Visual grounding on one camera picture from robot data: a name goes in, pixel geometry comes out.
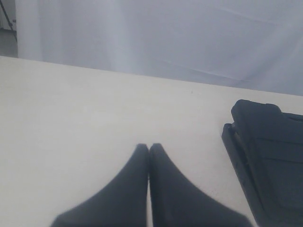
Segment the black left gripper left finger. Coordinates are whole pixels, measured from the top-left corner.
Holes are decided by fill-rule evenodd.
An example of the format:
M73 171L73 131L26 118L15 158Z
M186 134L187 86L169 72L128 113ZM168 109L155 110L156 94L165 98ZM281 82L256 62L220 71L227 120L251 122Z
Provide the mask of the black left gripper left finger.
M122 170L97 194L60 214L53 227L145 227L149 150L138 144Z

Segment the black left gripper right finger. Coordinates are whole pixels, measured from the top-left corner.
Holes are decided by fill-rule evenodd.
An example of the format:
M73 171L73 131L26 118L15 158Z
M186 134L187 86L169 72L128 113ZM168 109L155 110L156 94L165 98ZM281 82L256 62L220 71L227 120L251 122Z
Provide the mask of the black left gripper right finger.
M163 146L150 147L150 195L155 227L250 227L244 215L217 202L192 184Z

